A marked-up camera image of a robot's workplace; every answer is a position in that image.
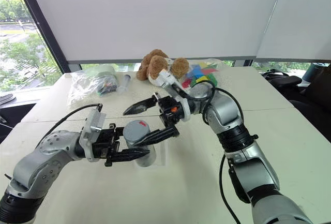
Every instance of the blue block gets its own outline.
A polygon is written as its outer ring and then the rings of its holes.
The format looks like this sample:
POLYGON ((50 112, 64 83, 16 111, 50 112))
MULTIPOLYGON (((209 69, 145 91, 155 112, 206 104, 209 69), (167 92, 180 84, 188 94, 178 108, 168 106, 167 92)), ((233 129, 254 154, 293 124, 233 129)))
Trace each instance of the blue block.
POLYGON ((192 72, 193 72, 193 75, 196 78, 200 78, 200 77, 203 77, 204 76, 203 72, 201 71, 201 67, 200 66, 195 66, 193 68, 192 72))

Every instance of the black chair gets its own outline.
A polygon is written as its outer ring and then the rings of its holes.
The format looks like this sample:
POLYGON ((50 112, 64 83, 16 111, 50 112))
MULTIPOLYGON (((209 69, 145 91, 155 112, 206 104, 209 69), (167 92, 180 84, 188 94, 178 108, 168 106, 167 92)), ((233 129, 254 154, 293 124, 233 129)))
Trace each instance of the black chair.
POLYGON ((298 87, 295 76, 271 79, 269 82, 331 142, 331 65, 325 67, 306 87, 298 87))

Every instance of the road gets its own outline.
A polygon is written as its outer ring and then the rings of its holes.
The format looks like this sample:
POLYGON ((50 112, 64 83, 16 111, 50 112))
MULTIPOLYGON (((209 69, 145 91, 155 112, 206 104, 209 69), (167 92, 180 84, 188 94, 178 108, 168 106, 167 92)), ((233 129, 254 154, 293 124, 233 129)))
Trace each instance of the road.
MULTIPOLYGON (((25 30, 34 30, 36 29, 33 24, 23 24, 25 30)), ((2 32, 12 31, 12 30, 22 30, 20 25, 0 25, 0 30, 2 32)))

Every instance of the brown teddy bear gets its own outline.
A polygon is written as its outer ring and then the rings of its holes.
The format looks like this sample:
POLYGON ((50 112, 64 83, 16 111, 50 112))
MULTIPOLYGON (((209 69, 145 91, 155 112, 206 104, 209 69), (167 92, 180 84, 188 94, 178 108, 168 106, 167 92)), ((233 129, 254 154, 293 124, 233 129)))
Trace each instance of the brown teddy bear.
POLYGON ((144 56, 141 66, 137 71, 137 79, 141 81, 149 79, 154 84, 154 80, 157 79, 160 71, 163 69, 168 70, 169 64, 171 64, 170 72, 177 79, 180 79, 189 70, 188 61, 185 58, 180 57, 172 62, 164 52, 155 49, 144 56))

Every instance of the plush toy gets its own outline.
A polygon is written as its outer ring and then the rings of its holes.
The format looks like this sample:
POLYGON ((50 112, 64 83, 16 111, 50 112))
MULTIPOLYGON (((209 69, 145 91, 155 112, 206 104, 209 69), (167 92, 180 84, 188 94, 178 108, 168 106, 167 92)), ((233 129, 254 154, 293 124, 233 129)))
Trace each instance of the plush toy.
POLYGON ((188 61, 185 58, 177 58, 172 61, 159 49, 152 50, 141 61, 137 71, 137 79, 143 81, 149 79, 156 86, 160 86, 157 77, 163 69, 169 70, 177 79, 180 79, 189 70, 188 61))

